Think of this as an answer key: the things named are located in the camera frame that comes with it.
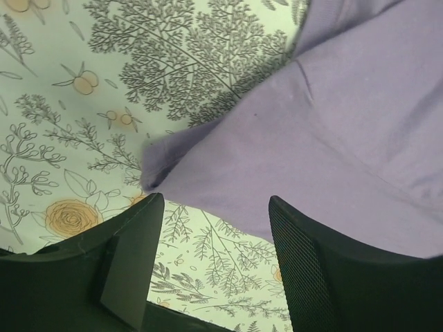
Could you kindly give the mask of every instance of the botanical print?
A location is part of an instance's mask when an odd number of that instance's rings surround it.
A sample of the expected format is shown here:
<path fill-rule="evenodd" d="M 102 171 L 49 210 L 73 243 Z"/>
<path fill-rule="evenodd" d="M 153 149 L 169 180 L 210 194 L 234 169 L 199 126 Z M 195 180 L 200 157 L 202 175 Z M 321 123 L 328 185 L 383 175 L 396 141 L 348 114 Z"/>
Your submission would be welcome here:
<path fill-rule="evenodd" d="M 94 88 L 98 86 L 98 76 L 93 71 L 86 71 L 84 69 L 84 62 L 80 67 L 78 73 L 74 73 L 71 69 L 62 64 L 62 67 L 69 75 L 73 77 L 72 80 L 67 80 L 60 83 L 54 83 L 53 86 L 68 86 L 72 85 L 74 90 L 82 95 L 90 95 Z"/>
<path fill-rule="evenodd" d="M 127 99 L 191 127 L 231 110 L 291 54 L 287 36 L 266 34 L 242 0 L 209 0 L 209 13 L 191 0 L 93 0 L 85 8 L 96 21 L 91 50 L 131 55 L 120 74 Z"/>
<path fill-rule="evenodd" d="M 4 215 L 0 220 L 0 228 L 3 231 L 13 233 L 20 244 L 23 244 L 17 226 L 28 216 L 29 210 L 20 207 L 20 187 L 29 187 L 37 196 L 51 195 L 51 188 L 58 187 L 58 183 L 50 181 L 50 172 L 36 169 L 60 168 L 59 163 L 66 160 L 65 156 L 53 154 L 54 147 L 40 145 L 35 146 L 33 143 L 37 134 L 25 129 L 26 124 L 12 124 L 10 126 L 10 134 L 6 136 L 5 142 L 0 145 L 0 150 L 6 155 L 2 158 L 0 164 L 0 172 L 3 177 L 3 192 L 0 196 L 0 204 L 3 206 Z M 27 161 L 34 165 L 27 167 L 21 162 Z"/>
<path fill-rule="evenodd" d="M 122 125 L 123 127 L 130 125 L 134 128 L 134 131 L 138 133 L 137 123 L 142 123 L 142 121 L 132 115 L 132 112 L 127 107 L 125 107 L 125 112 L 123 114 L 118 114 L 115 111 L 108 111 L 106 113 L 97 113 L 97 115 L 107 119 L 108 129 L 111 129 L 112 122 L 117 120 L 117 125 Z"/>
<path fill-rule="evenodd" d="M 0 0 L 0 247 L 32 253 L 143 200 L 143 146 L 284 66 L 307 4 Z M 292 331 L 275 248 L 174 202 L 148 300 L 236 332 Z"/>
<path fill-rule="evenodd" d="M 35 125 L 46 122 L 51 125 L 51 130 L 46 130 L 44 136 L 56 140 L 65 147 L 96 152 L 95 160 L 88 163 L 88 169 L 98 170 L 109 174 L 111 170 L 119 167 L 125 170 L 125 184 L 139 186 L 141 165 L 133 153 L 125 149 L 126 138 L 123 134 L 111 135 L 105 144 L 98 140 L 97 127 L 85 118 L 76 120 L 75 124 L 62 124 L 61 115 L 53 111 L 41 95 L 22 95 L 15 102 L 22 115 Z"/>
<path fill-rule="evenodd" d="M 11 18 L 11 16 L 4 14 L 2 16 L 6 29 L 0 26 L 0 49 L 6 53 L 10 58 L 13 58 L 16 62 L 21 64 L 34 76 L 37 76 L 31 68 L 25 63 L 25 57 L 33 54 L 33 45 L 28 41 L 28 38 L 22 33 L 17 23 Z M 18 74 L 14 74 L 7 71 L 0 71 L 0 75 L 9 77 L 12 79 L 20 80 L 22 77 Z"/>
<path fill-rule="evenodd" d="M 311 0 L 292 0 L 292 20 L 296 26 L 301 26 L 305 20 L 310 1 Z M 275 10 L 276 5 L 289 6 L 287 0 L 262 0 L 262 3 L 269 10 Z"/>
<path fill-rule="evenodd" d="M 76 199 L 58 201 L 46 209 L 46 229 L 62 237 L 73 237 L 102 222 L 99 211 Z"/>

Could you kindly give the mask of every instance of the orange flower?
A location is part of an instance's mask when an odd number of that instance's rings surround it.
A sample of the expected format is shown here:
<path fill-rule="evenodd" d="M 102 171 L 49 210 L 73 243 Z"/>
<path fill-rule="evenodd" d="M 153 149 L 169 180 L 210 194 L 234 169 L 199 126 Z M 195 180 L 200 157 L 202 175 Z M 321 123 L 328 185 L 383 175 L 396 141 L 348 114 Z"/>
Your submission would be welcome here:
<path fill-rule="evenodd" d="M 73 237 L 102 222 L 97 210 L 75 199 L 58 201 L 46 209 L 46 228 L 63 237 Z"/>
<path fill-rule="evenodd" d="M 280 272 L 280 268 L 277 268 L 277 270 L 274 272 L 274 280 L 277 282 L 282 282 L 282 273 Z"/>

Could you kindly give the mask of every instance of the purple cloth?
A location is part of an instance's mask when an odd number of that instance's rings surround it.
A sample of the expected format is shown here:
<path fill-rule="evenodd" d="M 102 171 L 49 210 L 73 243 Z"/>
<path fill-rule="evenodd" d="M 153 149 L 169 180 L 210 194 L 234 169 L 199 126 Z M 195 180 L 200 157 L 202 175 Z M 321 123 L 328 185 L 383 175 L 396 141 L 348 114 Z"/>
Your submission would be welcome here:
<path fill-rule="evenodd" d="M 354 239 L 443 253 L 443 1 L 312 0 L 295 60 L 147 148 L 142 186 L 272 241 L 278 195 Z"/>

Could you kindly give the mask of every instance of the black mesh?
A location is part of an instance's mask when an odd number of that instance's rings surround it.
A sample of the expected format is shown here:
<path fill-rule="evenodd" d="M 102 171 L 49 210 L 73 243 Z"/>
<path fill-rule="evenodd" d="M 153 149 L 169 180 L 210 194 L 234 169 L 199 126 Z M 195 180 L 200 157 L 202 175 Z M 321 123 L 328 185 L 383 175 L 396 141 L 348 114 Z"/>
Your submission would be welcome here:
<path fill-rule="evenodd" d="M 369 246 L 276 196 L 269 214 L 295 332 L 443 331 L 443 256 Z"/>
<path fill-rule="evenodd" d="M 342 331 L 313 241 L 278 206 L 269 213 L 294 331 Z"/>

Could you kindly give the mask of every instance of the tree illustration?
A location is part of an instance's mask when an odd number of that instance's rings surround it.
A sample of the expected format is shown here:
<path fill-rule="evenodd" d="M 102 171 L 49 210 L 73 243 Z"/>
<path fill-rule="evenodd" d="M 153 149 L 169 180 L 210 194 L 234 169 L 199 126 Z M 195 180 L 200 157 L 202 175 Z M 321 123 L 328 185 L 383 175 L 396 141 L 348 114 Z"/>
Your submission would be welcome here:
<path fill-rule="evenodd" d="M 120 79 L 127 99 L 146 111 L 167 110 L 189 126 L 230 111 L 289 59 L 287 36 L 266 34 L 244 0 L 92 0 L 94 52 L 130 55 Z"/>

